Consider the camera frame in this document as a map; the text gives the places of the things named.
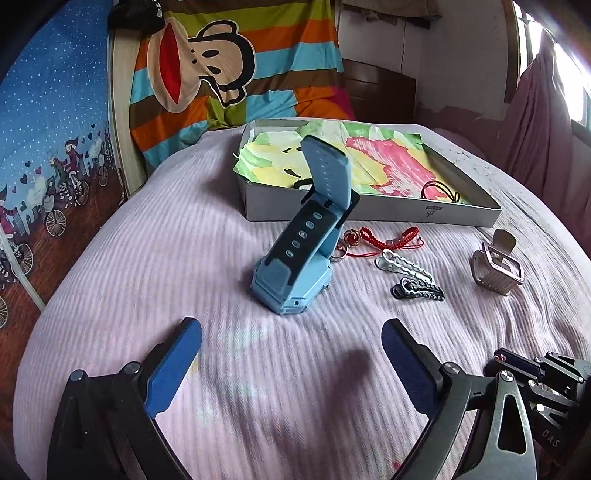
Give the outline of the black patterned hair clip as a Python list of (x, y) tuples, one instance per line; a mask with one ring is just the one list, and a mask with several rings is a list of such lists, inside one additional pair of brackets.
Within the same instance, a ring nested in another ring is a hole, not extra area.
[(435, 301), (445, 300), (445, 293), (438, 285), (410, 277), (404, 277), (399, 283), (394, 284), (391, 294), (397, 300), (417, 298), (426, 298)]

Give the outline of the white chain hair clip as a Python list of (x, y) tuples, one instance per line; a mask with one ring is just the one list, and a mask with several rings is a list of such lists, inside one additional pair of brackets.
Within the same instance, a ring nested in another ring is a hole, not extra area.
[(375, 265), (382, 271), (411, 276), (431, 284), (435, 283), (433, 276), (427, 270), (391, 249), (381, 251), (381, 254), (375, 259)]

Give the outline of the light blue smart watch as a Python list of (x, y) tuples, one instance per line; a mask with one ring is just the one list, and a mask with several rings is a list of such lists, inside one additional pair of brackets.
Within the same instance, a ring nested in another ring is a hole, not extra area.
[(303, 313), (329, 287), (332, 253), (360, 200), (346, 153), (312, 135), (301, 140), (301, 152), (311, 171), (311, 189), (270, 252), (254, 266), (250, 283), (256, 299), (279, 315)]

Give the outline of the lavender ribbed bedspread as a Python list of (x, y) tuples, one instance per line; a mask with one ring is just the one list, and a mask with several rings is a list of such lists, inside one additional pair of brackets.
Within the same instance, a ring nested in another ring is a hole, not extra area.
[(516, 237), (521, 287), (501, 296), (474, 282), (469, 260), (490, 230), (425, 225), (425, 244), (409, 257), (444, 301), (398, 301), (393, 275), (346, 259), (307, 311), (277, 316), (249, 283), (283, 225), (243, 217), (233, 172), (242, 133), (206, 133), (108, 220), (37, 321), (13, 404), (24, 471), (45, 475), (73, 370), (116, 372), (187, 316), (201, 323), (204, 344), (157, 421), (196, 479), (390, 478), (425, 422), (382, 347), (391, 318), (473, 374), (500, 347), (588, 358), (590, 261), (577, 241), (509, 175), (423, 126), (414, 132), (501, 205), (497, 224)]

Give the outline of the grey cardboard box tray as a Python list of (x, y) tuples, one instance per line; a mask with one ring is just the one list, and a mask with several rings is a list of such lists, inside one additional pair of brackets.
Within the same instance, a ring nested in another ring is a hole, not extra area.
[[(492, 227), (502, 208), (499, 203), (462, 169), (460, 161), (469, 152), (435, 131), (418, 124), (395, 124), (395, 129), (417, 133), (425, 144), (428, 159), (452, 185), (469, 200), (450, 203), (421, 198), (363, 195), (349, 215), (352, 220), (436, 223)], [(287, 221), (301, 208), (304, 190), (252, 183), (242, 175), (238, 190), (242, 196), (245, 218), (252, 222)]]

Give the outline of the colourful painted paper liner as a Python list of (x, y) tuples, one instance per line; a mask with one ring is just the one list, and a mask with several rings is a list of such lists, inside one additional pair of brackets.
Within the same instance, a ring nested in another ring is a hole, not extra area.
[(233, 171), (256, 184), (307, 189), (311, 172), (301, 153), (301, 140), (307, 135), (348, 155), (356, 193), (469, 202), (428, 159), (419, 134), (348, 121), (315, 119), (294, 130), (250, 134)]

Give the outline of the blue starry cartoon curtain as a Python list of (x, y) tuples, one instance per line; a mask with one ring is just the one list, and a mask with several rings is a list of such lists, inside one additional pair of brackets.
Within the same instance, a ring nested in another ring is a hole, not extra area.
[(1, 416), (43, 307), (117, 208), (107, 1), (58, 1), (1, 81)]

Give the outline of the pink window curtain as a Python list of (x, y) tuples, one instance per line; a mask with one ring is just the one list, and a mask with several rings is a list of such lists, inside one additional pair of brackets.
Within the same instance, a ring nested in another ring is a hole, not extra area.
[(575, 170), (573, 127), (554, 42), (541, 34), (536, 58), (521, 76), (501, 121), (446, 107), (425, 113), (435, 128), (455, 131), (484, 158), (534, 193), (590, 252), (590, 172)]

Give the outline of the dark wooden cabinet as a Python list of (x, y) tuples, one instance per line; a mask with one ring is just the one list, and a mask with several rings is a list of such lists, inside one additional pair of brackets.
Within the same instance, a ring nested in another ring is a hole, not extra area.
[(417, 80), (399, 72), (343, 59), (345, 86), (356, 120), (375, 124), (412, 123)]

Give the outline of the striped monkey blanket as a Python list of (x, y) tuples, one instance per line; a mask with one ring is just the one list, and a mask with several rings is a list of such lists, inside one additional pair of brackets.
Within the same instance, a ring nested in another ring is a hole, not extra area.
[(130, 133), (149, 170), (207, 131), (355, 117), (331, 1), (164, 1), (142, 39)]

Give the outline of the hanging brown clothes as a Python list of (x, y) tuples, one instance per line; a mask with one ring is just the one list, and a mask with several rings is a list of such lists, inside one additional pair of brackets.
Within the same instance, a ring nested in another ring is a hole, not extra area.
[(368, 21), (384, 20), (396, 23), (404, 20), (429, 30), (442, 18), (437, 1), (433, 0), (352, 0), (341, 1), (342, 6), (357, 11)]

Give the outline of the wooden headboard post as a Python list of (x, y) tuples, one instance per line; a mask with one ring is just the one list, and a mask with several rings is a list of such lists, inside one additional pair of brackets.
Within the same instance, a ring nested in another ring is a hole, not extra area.
[(143, 156), (136, 148), (130, 130), (130, 99), (135, 60), (141, 35), (131, 30), (109, 34), (107, 75), (109, 85), (109, 123), (115, 161), (127, 198), (146, 182)]

